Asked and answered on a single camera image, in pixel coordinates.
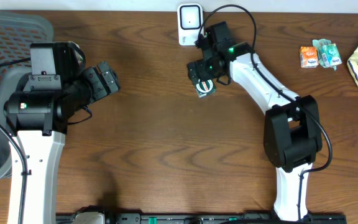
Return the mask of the dark green round-label box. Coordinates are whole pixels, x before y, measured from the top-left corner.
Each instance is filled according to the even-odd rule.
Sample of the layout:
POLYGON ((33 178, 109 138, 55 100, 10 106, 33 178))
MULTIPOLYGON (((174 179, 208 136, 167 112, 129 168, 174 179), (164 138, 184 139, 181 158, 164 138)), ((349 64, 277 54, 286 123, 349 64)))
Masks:
POLYGON ((212 95, 216 92, 216 85, 212 80, 201 81, 195 85, 195 90, 199 98, 206 97, 208 95, 212 95))

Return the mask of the orange small snack box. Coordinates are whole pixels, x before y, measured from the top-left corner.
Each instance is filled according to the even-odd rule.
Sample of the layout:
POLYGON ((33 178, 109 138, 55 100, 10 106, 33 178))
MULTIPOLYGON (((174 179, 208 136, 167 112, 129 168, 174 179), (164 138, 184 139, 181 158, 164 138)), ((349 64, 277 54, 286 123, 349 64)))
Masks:
POLYGON ((319 65, 316 47, 300 47, 301 68, 316 68, 319 65))

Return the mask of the teal long snack packet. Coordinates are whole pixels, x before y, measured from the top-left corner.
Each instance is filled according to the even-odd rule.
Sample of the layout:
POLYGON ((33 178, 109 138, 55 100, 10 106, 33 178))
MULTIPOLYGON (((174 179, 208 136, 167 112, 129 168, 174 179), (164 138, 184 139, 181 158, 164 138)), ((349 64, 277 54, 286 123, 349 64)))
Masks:
POLYGON ((324 62, 323 57, 321 55, 321 50, 324 45, 328 45, 328 44, 332 44, 332 42, 328 39, 313 39, 312 40, 312 45, 313 45, 313 47, 316 48, 317 53, 318 53, 319 64, 324 68, 329 68, 329 65, 327 65, 324 62))

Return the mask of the teal small snack packet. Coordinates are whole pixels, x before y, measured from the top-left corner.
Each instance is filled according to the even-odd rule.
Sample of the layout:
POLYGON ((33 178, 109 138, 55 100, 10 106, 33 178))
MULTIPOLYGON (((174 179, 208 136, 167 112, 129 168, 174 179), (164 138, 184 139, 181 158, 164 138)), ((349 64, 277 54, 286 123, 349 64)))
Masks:
POLYGON ((334 70, 337 69, 338 65, 342 64, 336 44, 326 44, 320 47, 319 64, 324 68, 333 68, 334 70))

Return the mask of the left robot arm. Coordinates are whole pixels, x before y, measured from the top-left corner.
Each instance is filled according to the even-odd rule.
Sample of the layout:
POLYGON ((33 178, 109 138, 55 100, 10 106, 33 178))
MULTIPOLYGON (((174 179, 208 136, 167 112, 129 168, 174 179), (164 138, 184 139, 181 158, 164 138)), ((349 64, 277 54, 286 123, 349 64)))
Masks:
POLYGON ((70 118, 120 90, 102 61, 86 66, 74 42, 30 45, 31 71, 4 104, 12 170, 8 223, 55 223, 58 167, 70 118))

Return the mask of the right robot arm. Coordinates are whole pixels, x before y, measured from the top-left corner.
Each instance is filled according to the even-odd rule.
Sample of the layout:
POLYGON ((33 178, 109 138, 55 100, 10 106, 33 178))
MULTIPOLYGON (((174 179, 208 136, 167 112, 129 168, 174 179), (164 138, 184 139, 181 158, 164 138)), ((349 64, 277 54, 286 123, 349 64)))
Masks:
POLYGON ((238 43, 225 22, 209 26, 195 45, 203 57, 187 65, 193 83, 227 76, 257 103, 265 116, 264 151, 276 168, 276 216, 301 221, 308 216, 308 174, 322 148, 318 106, 308 95, 300 97, 280 83, 246 42, 238 43))

